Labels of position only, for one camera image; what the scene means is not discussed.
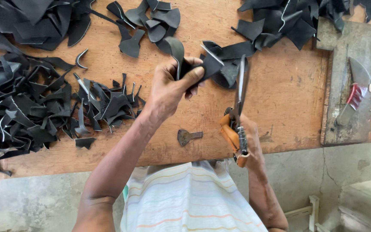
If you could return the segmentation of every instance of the wooden workbench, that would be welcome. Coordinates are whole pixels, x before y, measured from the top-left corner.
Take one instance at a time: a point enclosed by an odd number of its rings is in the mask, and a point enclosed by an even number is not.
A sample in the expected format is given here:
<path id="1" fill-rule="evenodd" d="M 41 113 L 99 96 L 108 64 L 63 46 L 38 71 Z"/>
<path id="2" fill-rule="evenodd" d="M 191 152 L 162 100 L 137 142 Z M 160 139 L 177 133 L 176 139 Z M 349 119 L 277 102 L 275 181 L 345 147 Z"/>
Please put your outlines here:
<path id="1" fill-rule="evenodd" d="M 92 7 L 116 19 L 106 9 L 110 2 L 99 1 Z M 137 7 L 140 0 L 119 2 L 127 10 Z M 251 11 L 237 12 L 240 1 L 171 2 L 173 8 L 179 8 L 181 12 L 181 23 L 175 37 L 183 42 L 186 55 L 198 57 L 202 52 L 199 46 L 202 40 L 213 40 L 220 46 L 245 40 L 230 29 L 236 26 L 238 19 L 251 18 Z M 363 9 L 357 7 L 355 12 L 352 20 L 363 21 Z M 81 60 L 89 69 L 75 68 L 74 72 L 81 78 L 108 86 L 111 86 L 112 79 L 120 82 L 121 73 L 127 73 L 127 89 L 132 88 L 134 81 L 137 87 L 143 86 L 140 97 L 147 99 L 155 66 L 168 60 L 169 56 L 160 52 L 147 37 L 141 41 L 138 59 L 122 54 L 118 49 L 119 42 L 120 33 L 115 25 L 91 15 L 90 28 L 74 47 L 67 47 L 65 39 L 53 52 L 21 48 L 30 55 L 59 56 L 69 63 L 74 63 L 75 57 L 89 48 Z M 290 40 L 284 38 L 271 49 L 265 48 L 249 59 L 252 71 L 243 112 L 258 123 L 265 154 L 320 147 L 328 57 L 327 51 L 313 50 L 311 41 L 298 51 Z M 66 79 L 74 90 L 78 89 L 71 74 Z M 177 113 L 162 124 L 147 145 L 138 166 L 231 157 L 233 154 L 221 137 L 216 122 L 232 105 L 233 99 L 233 91 L 208 81 L 206 87 L 199 89 L 198 96 L 180 102 Z M 76 148 L 75 142 L 61 133 L 61 141 L 54 142 L 50 150 L 5 159 L 1 166 L 11 170 L 12 177 L 91 171 L 131 124 L 132 121 L 125 121 L 125 125 L 113 134 L 107 128 L 94 132 L 97 140 L 90 150 Z M 203 131 L 204 136 L 181 147 L 176 138 L 178 129 Z M 2 178 L 9 177 L 0 173 Z"/>

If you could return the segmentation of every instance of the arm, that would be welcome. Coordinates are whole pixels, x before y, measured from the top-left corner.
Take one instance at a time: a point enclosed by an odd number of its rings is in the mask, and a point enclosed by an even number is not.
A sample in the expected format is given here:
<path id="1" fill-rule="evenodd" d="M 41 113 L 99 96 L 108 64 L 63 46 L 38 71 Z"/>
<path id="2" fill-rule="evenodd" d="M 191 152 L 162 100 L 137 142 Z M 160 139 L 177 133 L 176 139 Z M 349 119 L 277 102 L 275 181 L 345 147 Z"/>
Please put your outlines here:
<path id="1" fill-rule="evenodd" d="M 240 120 L 247 135 L 250 153 L 247 160 L 249 204 L 270 232 L 287 230 L 289 224 L 265 173 L 265 161 L 258 137 L 257 124 L 244 115 L 241 115 Z"/>
<path id="2" fill-rule="evenodd" d="M 187 61 L 191 65 L 202 63 L 197 58 L 187 58 Z M 156 67 L 148 103 L 142 113 L 88 177 L 73 231 L 114 231 L 113 204 L 148 141 L 162 122 L 175 113 L 183 93 L 204 74 L 204 69 L 199 67 L 174 81 L 176 68 L 174 59 Z M 196 94 L 197 88 L 194 88 L 185 96 L 189 99 Z"/>

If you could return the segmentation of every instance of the red knife handle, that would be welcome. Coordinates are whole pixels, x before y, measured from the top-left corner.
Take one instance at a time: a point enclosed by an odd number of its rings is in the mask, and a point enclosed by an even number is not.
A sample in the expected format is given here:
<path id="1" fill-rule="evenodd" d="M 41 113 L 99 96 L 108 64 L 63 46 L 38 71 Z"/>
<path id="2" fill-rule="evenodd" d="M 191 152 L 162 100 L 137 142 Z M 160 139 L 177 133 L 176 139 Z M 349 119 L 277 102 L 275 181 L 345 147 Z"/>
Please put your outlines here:
<path id="1" fill-rule="evenodd" d="M 350 104 L 354 110 L 356 110 L 360 103 L 362 102 L 364 96 L 366 95 L 367 87 L 363 87 L 358 85 L 357 83 L 353 83 L 350 87 L 350 95 L 347 98 L 347 104 Z"/>

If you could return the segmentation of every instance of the concrete floor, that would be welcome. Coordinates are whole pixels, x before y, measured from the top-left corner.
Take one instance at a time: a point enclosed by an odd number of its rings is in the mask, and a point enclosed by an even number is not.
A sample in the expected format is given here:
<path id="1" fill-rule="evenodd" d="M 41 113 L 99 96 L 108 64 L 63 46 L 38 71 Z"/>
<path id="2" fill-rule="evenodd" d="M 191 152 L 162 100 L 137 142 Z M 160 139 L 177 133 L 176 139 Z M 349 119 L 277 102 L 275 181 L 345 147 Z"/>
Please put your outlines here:
<path id="1" fill-rule="evenodd" d="M 327 147 L 265 155 L 270 183 L 284 212 L 320 198 L 319 222 L 328 229 L 340 224 L 341 187 L 371 180 L 371 144 Z M 0 180 L 0 232 L 71 231 L 89 172 Z M 248 197 L 247 171 L 235 164 L 230 175 Z M 123 200 L 114 205 L 119 231 Z M 289 222 L 290 231 L 307 228 L 308 217 Z"/>

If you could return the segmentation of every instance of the person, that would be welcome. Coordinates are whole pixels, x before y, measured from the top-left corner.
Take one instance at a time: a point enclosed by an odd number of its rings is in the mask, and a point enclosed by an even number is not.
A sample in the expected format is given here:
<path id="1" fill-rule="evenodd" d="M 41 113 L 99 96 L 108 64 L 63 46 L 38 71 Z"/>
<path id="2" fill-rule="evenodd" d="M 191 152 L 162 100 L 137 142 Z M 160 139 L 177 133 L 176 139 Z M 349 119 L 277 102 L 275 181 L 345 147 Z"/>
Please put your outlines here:
<path id="1" fill-rule="evenodd" d="M 202 63 L 193 57 L 186 61 Z M 156 130 L 176 112 L 183 94 L 185 99 L 197 95 L 197 87 L 186 91 L 203 77 L 204 69 L 195 68 L 174 81 L 176 68 L 173 58 L 156 67 L 141 115 L 88 178 L 73 231 L 115 231 L 113 204 L 126 185 L 123 232 L 286 230 L 286 217 L 265 174 L 257 125 L 244 115 L 240 120 L 250 153 L 249 202 L 228 174 L 230 159 L 135 167 Z"/>

